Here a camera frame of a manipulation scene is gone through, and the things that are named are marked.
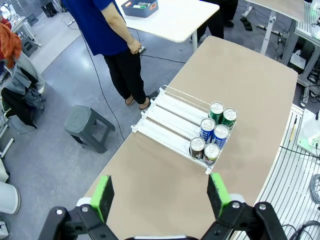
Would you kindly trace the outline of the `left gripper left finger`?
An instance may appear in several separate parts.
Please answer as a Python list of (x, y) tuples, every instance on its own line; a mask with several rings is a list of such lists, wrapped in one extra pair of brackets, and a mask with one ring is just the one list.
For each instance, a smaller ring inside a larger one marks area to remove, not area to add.
[(116, 240), (107, 225), (115, 192), (110, 175), (102, 176), (89, 203), (67, 210), (53, 207), (43, 224), (39, 240), (76, 240), (79, 235), (89, 235), (92, 240)]

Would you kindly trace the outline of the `person's left hand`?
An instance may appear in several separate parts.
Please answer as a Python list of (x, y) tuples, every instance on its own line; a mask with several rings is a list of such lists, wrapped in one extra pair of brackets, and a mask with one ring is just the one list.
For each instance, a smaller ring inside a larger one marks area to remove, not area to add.
[(142, 48), (141, 43), (137, 41), (135, 38), (130, 39), (127, 42), (127, 46), (132, 54), (139, 54)]

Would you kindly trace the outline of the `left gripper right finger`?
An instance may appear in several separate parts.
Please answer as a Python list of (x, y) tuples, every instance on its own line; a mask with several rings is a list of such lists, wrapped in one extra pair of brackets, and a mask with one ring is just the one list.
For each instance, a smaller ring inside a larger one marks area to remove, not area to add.
[(286, 240), (273, 206), (266, 201), (250, 206), (231, 200), (219, 173), (208, 176), (207, 195), (215, 221), (203, 240), (229, 240), (234, 232), (245, 232), (250, 240)]

